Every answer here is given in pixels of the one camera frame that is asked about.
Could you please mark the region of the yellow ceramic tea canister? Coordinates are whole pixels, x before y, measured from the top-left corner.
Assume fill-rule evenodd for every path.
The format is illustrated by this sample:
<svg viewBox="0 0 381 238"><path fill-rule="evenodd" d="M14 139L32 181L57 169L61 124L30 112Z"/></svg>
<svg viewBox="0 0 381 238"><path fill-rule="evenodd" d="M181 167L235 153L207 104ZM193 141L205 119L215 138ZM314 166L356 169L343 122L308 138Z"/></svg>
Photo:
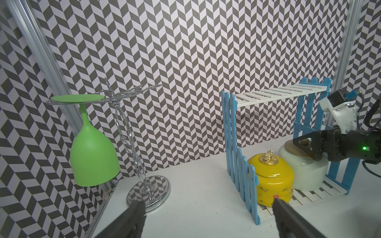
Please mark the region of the yellow ceramic tea canister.
<svg viewBox="0 0 381 238"><path fill-rule="evenodd" d="M294 173L291 167L272 150L253 156L248 164L254 166L259 178L257 202L272 207L276 198L288 203L293 196Z"/></svg>

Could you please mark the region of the cream tea canister tan lid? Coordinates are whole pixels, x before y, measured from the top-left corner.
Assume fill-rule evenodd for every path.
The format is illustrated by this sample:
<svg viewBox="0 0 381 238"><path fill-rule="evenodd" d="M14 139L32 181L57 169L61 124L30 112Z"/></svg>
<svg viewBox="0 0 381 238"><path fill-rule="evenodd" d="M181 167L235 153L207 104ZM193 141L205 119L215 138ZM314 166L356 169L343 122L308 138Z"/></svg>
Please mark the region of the cream tea canister tan lid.
<svg viewBox="0 0 381 238"><path fill-rule="evenodd" d="M323 154L321 160L315 161L289 140L279 149L279 156L294 172L295 189L315 191L322 186L328 167L326 154Z"/></svg>

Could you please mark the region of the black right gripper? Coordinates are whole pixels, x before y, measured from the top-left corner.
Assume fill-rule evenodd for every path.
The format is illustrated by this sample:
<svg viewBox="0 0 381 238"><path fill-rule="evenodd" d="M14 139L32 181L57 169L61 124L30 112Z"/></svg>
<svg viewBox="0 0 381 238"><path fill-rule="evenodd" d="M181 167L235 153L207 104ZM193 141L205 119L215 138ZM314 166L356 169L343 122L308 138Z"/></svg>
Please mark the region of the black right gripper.
<svg viewBox="0 0 381 238"><path fill-rule="evenodd" d="M314 131L294 138L293 144L315 161L322 159L322 153L330 162L355 158L373 163L381 161L381 132L351 130L342 134L339 129Z"/></svg>

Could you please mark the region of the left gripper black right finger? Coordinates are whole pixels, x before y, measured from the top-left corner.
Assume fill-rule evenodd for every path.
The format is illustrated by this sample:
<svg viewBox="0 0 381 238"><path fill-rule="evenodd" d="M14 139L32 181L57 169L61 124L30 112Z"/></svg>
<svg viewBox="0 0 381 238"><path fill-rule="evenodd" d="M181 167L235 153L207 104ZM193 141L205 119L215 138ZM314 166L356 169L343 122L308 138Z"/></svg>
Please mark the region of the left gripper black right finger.
<svg viewBox="0 0 381 238"><path fill-rule="evenodd" d="M285 201L275 198L272 208L280 238L325 238Z"/></svg>

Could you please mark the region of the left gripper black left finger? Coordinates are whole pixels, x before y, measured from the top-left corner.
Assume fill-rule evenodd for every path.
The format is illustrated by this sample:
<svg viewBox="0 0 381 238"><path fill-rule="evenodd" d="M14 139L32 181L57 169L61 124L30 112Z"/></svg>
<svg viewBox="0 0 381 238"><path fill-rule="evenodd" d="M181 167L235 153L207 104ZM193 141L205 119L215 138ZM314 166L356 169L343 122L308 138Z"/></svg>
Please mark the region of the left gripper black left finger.
<svg viewBox="0 0 381 238"><path fill-rule="evenodd" d="M129 208L101 231L96 238L141 238L145 220L145 203L134 200Z"/></svg>

